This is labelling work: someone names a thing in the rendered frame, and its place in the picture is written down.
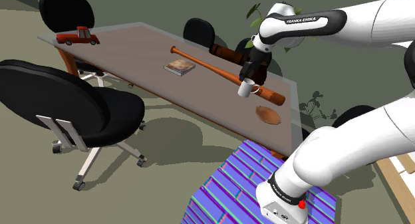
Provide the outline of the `white mug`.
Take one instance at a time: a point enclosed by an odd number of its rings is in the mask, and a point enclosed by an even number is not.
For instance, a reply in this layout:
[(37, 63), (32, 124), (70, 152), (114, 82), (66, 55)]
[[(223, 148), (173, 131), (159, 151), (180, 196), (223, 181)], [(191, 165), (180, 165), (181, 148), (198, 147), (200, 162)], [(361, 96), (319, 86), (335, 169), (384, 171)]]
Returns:
[(259, 87), (260, 87), (260, 85), (256, 84), (250, 78), (245, 78), (241, 82), (241, 85), (239, 86), (237, 94), (240, 97), (247, 98), (250, 94), (255, 94), (256, 92), (258, 92)]

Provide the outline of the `black office chair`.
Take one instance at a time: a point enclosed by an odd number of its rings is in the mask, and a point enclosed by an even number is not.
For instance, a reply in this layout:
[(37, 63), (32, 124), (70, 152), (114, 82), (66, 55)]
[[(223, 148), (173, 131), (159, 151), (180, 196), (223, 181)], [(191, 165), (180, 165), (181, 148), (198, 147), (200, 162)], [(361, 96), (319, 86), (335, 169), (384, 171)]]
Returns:
[[(87, 0), (39, 0), (39, 10), (45, 25), (54, 33), (75, 31), (78, 26), (91, 29), (95, 24), (94, 12)], [(89, 73), (81, 78), (95, 78), (99, 87), (104, 86), (103, 78), (107, 76), (121, 80), (82, 60), (74, 58), (74, 61), (79, 74)]]
[(252, 41), (250, 38), (242, 39), (236, 46), (235, 52), (248, 55), (253, 48)]
[(95, 87), (65, 71), (23, 60), (0, 62), (0, 102), (15, 114), (50, 129), (57, 140), (53, 153), (76, 147), (88, 153), (73, 189), (84, 188), (84, 178), (106, 146), (117, 145), (144, 166), (146, 157), (125, 143), (145, 127), (143, 100), (132, 93)]
[(215, 31), (209, 22), (200, 18), (191, 18), (184, 26), (183, 38), (211, 49), (215, 41)]
[(367, 105), (358, 105), (354, 106), (347, 111), (345, 111), (343, 114), (341, 114), (332, 124), (332, 127), (338, 128), (339, 126), (343, 125), (345, 122), (348, 122), (349, 120), (356, 118), (358, 116), (361, 116), (363, 114), (366, 114), (367, 112), (370, 112), (374, 110), (374, 107), (367, 106)]

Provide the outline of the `dark brown wooden cylinder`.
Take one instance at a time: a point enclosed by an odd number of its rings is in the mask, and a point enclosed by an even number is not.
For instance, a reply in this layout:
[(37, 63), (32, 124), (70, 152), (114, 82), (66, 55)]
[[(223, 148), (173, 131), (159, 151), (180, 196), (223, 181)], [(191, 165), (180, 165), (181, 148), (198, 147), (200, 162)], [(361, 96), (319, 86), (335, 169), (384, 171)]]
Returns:
[[(233, 51), (231, 49), (225, 48), (223, 46), (213, 44), (212, 48), (209, 50), (212, 55), (218, 56), (224, 60), (238, 64), (242, 67), (245, 61), (248, 59), (251, 52), (251, 48), (243, 48), (241, 44), (237, 46), (237, 50)], [(247, 75), (247, 78), (253, 80), (256, 84), (264, 85), (267, 78), (267, 68), (271, 63), (272, 55), (268, 53), (261, 65), (253, 74)]]

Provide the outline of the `green leafy plant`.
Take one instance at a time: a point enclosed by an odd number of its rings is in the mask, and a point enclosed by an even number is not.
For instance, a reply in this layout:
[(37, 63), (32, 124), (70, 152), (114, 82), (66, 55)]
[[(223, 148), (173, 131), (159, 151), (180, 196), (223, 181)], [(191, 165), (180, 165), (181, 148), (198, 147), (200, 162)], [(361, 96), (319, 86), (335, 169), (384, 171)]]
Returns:
[[(250, 16), (252, 16), (252, 14), (254, 14), (254, 12), (258, 13), (258, 18), (253, 20), (250, 24), (251, 28), (258, 29), (260, 24), (263, 22), (263, 20), (265, 18), (263, 16), (263, 14), (261, 13), (261, 11), (259, 10), (260, 5), (261, 5), (260, 3), (254, 4), (254, 6), (252, 6), (252, 8), (250, 8), (248, 13), (246, 14), (246, 19), (248, 19), (248, 18), (250, 18)], [(298, 15), (302, 11), (302, 8), (296, 8), (296, 7), (286, 3), (284, 1), (276, 3), (275, 5), (277, 6), (277, 12), (279, 14), (282, 14), (282, 15)], [(292, 38), (292, 39), (288, 38), (285, 41), (284, 40), (279, 41), (277, 44), (280, 47), (283, 47), (285, 52), (287, 53), (292, 48), (297, 47), (298, 45), (300, 45), (303, 42), (303, 40), (304, 40), (304, 38), (300, 38), (300, 37)]]

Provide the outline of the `brown wooden baseball bat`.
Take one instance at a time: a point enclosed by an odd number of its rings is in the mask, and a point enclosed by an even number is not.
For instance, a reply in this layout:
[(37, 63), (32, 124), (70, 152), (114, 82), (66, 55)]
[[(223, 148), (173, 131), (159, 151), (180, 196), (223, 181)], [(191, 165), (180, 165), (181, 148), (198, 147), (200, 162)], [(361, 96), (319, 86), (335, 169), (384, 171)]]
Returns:
[[(218, 67), (212, 66), (212, 65), (210, 65), (208, 63), (205, 63), (205, 62), (203, 62), (201, 60), (198, 60), (198, 59), (190, 56), (189, 54), (186, 54), (186, 53), (178, 50), (175, 46), (172, 46), (171, 47), (170, 52), (171, 53), (176, 53), (176, 54), (178, 54), (178, 55), (180, 55), (182, 57), (188, 58), (189, 60), (191, 60), (191, 61), (193, 61), (193, 62), (195, 62), (197, 64), (200, 64), (200, 65), (202, 65), (202, 66), (210, 69), (214, 73), (216, 73), (216, 74), (224, 77), (225, 79), (231, 81), (232, 83), (234, 83), (234, 84), (236, 84), (238, 86), (241, 85), (241, 82), (242, 81), (240, 81), (239, 80), (239, 77), (236, 76), (235, 74), (232, 74), (232, 73), (230, 73), (228, 71), (222, 70), (222, 69), (220, 69)], [(262, 86), (259, 87), (259, 91), (256, 92), (255, 94), (258, 95), (258, 96), (260, 96), (260, 97), (262, 97), (265, 100), (268, 100), (268, 101), (270, 101), (270, 102), (278, 105), (278, 106), (283, 105), (284, 102), (285, 102), (285, 100), (286, 100), (286, 98), (282, 94), (276, 93), (276, 92), (274, 92), (274, 91), (272, 91), (270, 89), (267, 89), (265, 87), (262, 87)]]

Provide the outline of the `brown wooden plate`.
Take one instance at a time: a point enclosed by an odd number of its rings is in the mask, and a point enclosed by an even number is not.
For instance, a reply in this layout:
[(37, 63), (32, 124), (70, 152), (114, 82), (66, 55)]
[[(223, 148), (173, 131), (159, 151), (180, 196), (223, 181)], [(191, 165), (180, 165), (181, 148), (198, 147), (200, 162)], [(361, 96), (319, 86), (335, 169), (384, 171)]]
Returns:
[(278, 125), (281, 123), (281, 117), (276, 111), (265, 106), (256, 106), (255, 113), (264, 123)]

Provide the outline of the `brown covered book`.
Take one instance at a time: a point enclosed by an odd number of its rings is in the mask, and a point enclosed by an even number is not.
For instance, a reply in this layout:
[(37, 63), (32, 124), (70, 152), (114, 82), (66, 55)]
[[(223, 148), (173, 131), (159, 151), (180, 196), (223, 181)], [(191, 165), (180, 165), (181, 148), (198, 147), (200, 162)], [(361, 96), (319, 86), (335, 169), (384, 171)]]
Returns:
[(178, 76), (183, 76), (187, 72), (191, 71), (196, 67), (196, 64), (185, 60), (185, 59), (177, 59), (175, 61), (172, 61), (164, 66), (164, 68), (170, 72), (173, 72), (174, 74), (177, 74)]

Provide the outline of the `long brown table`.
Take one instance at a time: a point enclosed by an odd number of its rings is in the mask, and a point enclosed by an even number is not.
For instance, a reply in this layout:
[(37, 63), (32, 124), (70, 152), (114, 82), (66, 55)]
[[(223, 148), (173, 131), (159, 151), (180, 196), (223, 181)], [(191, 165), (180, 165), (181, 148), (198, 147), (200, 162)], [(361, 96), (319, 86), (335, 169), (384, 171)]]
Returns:
[[(175, 46), (212, 66), (232, 74), (239, 73), (239, 65), (209, 54), (198, 44), (145, 23), (98, 27), (91, 32), (98, 37), (99, 45), (58, 44), (55, 34), (41, 35), (39, 39), (61, 52), (71, 74), (77, 74), (72, 60), (79, 58), (286, 156), (303, 141), (294, 82), (268, 73), (265, 87), (286, 98), (282, 106), (255, 94), (242, 98), (237, 94), (238, 85), (203, 66), (198, 65), (183, 76), (164, 69), (165, 64), (179, 58), (170, 52)], [(281, 123), (264, 123), (255, 113), (256, 106), (276, 111)]]

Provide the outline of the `purple striped robot stand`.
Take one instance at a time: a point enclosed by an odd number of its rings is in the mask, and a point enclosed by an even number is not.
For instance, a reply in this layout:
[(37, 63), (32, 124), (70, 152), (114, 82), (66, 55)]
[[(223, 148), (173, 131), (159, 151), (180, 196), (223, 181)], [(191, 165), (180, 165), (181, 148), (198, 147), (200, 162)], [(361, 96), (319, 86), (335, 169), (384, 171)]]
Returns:
[(191, 196), (181, 224), (272, 224), (255, 189), (282, 165), (263, 146), (244, 141)]

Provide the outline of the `red toy pickup truck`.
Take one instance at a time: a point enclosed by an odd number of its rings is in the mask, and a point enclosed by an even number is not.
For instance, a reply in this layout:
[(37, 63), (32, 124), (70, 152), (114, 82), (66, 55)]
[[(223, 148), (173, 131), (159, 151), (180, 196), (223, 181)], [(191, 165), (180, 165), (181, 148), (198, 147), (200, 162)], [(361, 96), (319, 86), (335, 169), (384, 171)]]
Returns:
[(56, 40), (58, 44), (66, 44), (71, 46), (72, 44), (91, 44), (99, 45), (100, 41), (96, 35), (90, 33), (87, 27), (77, 27), (76, 34), (66, 33), (66, 34), (57, 34)]

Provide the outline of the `light wooden furniture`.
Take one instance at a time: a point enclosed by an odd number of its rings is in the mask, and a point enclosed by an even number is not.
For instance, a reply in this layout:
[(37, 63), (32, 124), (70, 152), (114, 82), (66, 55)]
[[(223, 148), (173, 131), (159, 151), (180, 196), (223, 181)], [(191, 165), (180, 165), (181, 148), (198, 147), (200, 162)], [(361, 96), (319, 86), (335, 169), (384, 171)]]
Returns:
[(376, 162), (410, 224), (415, 224), (415, 152)]

